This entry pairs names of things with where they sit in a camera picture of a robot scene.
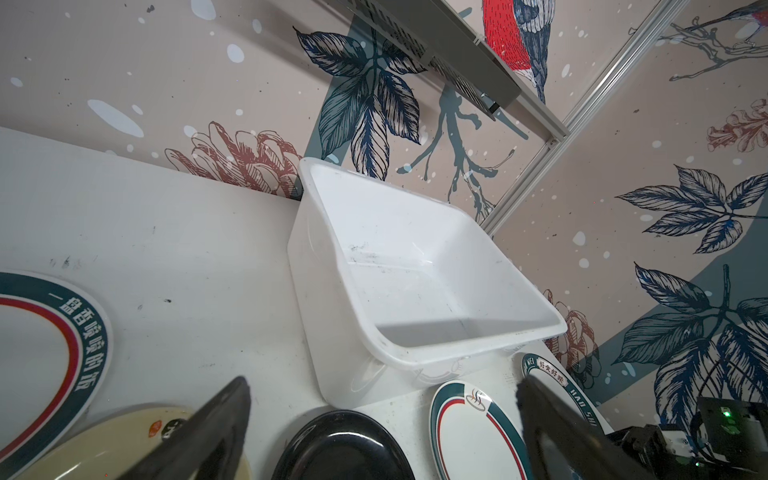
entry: plate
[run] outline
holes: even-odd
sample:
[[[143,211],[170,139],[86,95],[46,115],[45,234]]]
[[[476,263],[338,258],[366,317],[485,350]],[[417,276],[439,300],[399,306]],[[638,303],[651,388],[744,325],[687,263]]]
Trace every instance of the plate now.
[[[114,417],[51,450],[17,480],[118,478],[169,439],[193,412],[180,407],[159,407]],[[249,479],[250,467],[243,455],[235,480]]]
[[[598,416],[594,413],[587,396],[568,378],[568,375],[560,367],[535,353],[526,353],[520,355],[520,357],[520,365],[524,376],[531,375],[541,380],[555,395],[572,406],[576,412],[581,413],[581,416],[590,425],[603,431]]]
[[[290,441],[272,480],[413,480],[395,439],[376,420],[351,410],[324,413]]]
[[[0,480],[33,463],[82,415],[112,345],[107,316],[88,294],[0,270]]]
[[[465,382],[448,382],[432,399],[432,453],[441,480],[533,479],[517,429],[491,397]]]

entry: table surface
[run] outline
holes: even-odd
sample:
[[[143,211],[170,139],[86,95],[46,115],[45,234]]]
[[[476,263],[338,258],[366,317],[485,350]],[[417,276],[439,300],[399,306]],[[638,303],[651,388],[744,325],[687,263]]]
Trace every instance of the table surface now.
[[[288,267],[299,203],[3,128],[0,144],[0,266],[79,286],[114,330],[104,384],[62,441],[126,411],[199,408],[242,375],[252,395],[245,453],[253,477],[269,478],[293,435],[333,409],[319,394]],[[541,342],[523,351],[556,363]],[[520,429],[516,370],[499,358],[462,379]],[[392,433],[419,479],[438,478],[435,390],[358,409]]]

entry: white plastic bin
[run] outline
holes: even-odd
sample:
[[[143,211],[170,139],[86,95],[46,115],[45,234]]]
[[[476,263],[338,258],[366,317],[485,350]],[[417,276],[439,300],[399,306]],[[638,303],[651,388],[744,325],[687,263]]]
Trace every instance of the white plastic bin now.
[[[288,241],[320,391],[350,409],[566,330],[469,215],[316,158]]]

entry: bird illustration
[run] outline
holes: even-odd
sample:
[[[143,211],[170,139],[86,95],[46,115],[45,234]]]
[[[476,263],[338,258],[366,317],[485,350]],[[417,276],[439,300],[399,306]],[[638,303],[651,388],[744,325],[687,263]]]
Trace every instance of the bird illustration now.
[[[553,18],[554,0],[483,0],[488,46],[533,83],[542,102]]]
[[[692,27],[686,28],[686,30],[696,30],[697,28],[707,27],[708,25],[724,22],[726,20],[747,20],[749,22],[757,23],[757,30],[752,35],[750,35],[749,38],[739,42],[754,45],[754,43],[750,41],[750,38],[754,37],[760,30],[768,26],[768,0],[757,0],[756,2],[752,2],[749,5],[737,8],[731,13],[726,13],[720,18],[715,18],[714,20],[709,20],[708,22],[694,25]]]

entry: white plate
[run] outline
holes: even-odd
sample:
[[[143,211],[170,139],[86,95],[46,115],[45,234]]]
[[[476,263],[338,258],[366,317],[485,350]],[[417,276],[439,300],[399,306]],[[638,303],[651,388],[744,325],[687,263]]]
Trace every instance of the white plate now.
[[[438,389],[429,434],[441,480],[533,478],[518,431],[491,397],[468,383]]]
[[[109,320],[88,294],[0,270],[0,480],[18,475],[78,419],[112,348]]]
[[[587,396],[578,388],[559,366],[554,365],[535,353],[522,353],[513,357],[512,363],[519,364],[523,376],[534,376],[547,386],[561,400],[581,414],[590,425],[603,431]]]
[[[170,438],[191,415],[190,409],[157,407],[109,419],[51,450],[18,480],[117,478]],[[250,478],[243,455],[235,480]]]

